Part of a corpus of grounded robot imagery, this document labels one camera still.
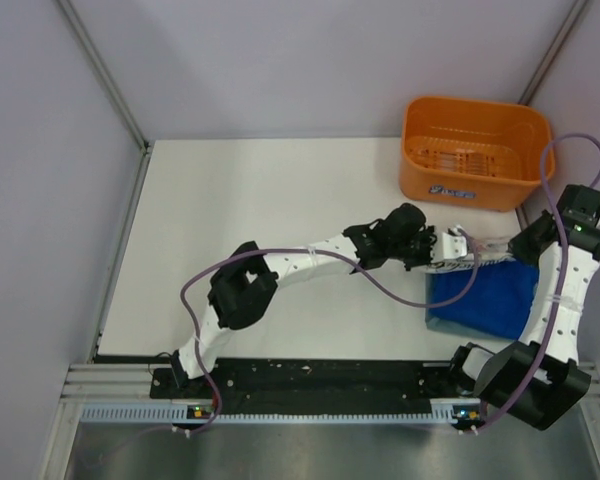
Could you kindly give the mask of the white floral t shirt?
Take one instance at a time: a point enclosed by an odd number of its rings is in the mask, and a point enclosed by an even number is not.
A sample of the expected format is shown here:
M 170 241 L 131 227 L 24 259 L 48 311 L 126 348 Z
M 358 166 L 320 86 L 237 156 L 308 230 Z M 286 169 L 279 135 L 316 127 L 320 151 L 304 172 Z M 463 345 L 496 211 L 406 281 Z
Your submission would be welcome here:
M 510 237 L 471 238 L 471 240 L 473 246 L 470 246 L 468 242 L 469 253 L 466 257 L 457 261 L 446 261 L 433 263 L 430 266 L 417 267 L 415 270 L 427 274 L 472 270 L 474 267 L 474 251 L 477 251 L 479 267 L 513 260 L 513 256 L 508 250 Z

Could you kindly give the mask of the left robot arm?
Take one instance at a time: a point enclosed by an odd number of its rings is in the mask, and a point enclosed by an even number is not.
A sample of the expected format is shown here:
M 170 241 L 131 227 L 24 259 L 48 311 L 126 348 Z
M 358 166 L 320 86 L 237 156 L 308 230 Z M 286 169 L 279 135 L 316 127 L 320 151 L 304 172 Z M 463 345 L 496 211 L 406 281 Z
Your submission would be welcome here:
M 428 267 L 448 252 L 447 242 L 446 233 L 405 203 L 384 219 L 349 226 L 306 246 L 265 251 L 254 241 L 240 245 L 211 269 L 204 314 L 194 322 L 192 338 L 172 356 L 172 384 L 185 396 L 200 394 L 231 334 L 261 320 L 279 290 L 313 278 L 370 271 L 389 260 L 408 270 Z

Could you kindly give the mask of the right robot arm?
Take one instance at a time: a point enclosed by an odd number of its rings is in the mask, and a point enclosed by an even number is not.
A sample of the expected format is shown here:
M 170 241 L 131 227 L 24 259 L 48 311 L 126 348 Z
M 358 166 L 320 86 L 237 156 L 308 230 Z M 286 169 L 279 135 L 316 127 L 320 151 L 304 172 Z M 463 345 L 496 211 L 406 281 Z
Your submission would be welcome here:
M 579 366 L 578 327 L 600 267 L 600 191 L 569 184 L 557 212 L 541 216 L 509 242 L 513 257 L 539 269 L 520 338 L 497 353 L 468 343 L 447 370 L 449 388 L 472 395 L 545 430 L 589 390 Z

